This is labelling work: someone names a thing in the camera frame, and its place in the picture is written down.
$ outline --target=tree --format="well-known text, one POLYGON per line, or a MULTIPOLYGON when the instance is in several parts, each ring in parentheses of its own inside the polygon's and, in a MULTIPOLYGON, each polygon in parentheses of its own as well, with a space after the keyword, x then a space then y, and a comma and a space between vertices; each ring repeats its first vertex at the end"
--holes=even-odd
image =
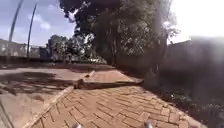
POLYGON ((75 19, 75 36, 92 34, 89 42, 107 62, 157 76, 168 37, 163 22, 170 1, 60 0, 60 7, 66 18, 75 19))
POLYGON ((50 54, 50 56, 54 60, 64 60, 65 58, 65 52, 66 52, 66 46, 65 42, 67 41, 66 37, 53 35, 48 40, 47 43, 47 49, 50 54))

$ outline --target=red brick pavement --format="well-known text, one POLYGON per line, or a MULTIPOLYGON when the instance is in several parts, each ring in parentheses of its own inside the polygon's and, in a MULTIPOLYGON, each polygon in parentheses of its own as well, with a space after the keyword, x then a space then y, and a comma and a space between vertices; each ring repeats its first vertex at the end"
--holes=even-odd
POLYGON ((74 90, 54 105, 33 128, 190 128, 185 114, 138 86, 74 90))

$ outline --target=sidewalk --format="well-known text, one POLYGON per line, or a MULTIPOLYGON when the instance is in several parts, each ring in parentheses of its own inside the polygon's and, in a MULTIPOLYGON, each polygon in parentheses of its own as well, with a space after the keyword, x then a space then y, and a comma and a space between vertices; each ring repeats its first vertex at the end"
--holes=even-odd
MULTIPOLYGON (((96 72, 92 87, 71 92, 32 128, 71 128, 75 123, 84 128, 141 128, 144 121, 154 128, 204 128, 156 95, 130 83, 127 77, 126 82, 122 79, 123 83, 112 83, 113 76, 106 73, 96 72)), ((114 77, 118 76, 123 77, 117 72, 114 77)))

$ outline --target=sky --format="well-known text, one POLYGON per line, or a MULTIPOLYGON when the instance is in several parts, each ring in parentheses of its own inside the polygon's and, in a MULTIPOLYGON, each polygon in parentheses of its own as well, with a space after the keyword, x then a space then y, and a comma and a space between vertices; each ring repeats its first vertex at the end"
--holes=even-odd
MULTIPOLYGON (((0 38, 8 40, 12 20, 20 0, 0 0, 0 38)), ((37 0, 24 0, 17 18, 13 41, 27 43, 30 19, 37 0)), ((74 23, 64 18, 58 0, 38 0, 31 33, 31 45, 45 46, 53 35, 71 37, 74 23)))
MULTIPOLYGON (((37 0, 24 0, 19 13, 13 41, 27 43, 29 24, 37 0)), ((8 40, 9 30, 19 0, 0 0, 0 38, 8 40)), ((189 36, 224 36, 224 0, 173 0, 171 11, 176 13, 181 33, 174 42, 189 36)), ((31 45, 45 46, 53 34, 71 37, 74 23, 64 18, 58 0, 38 0, 31 35, 31 45)))
POLYGON ((171 11, 177 16, 182 33, 176 40, 189 36, 224 36, 224 0, 173 0, 171 11))

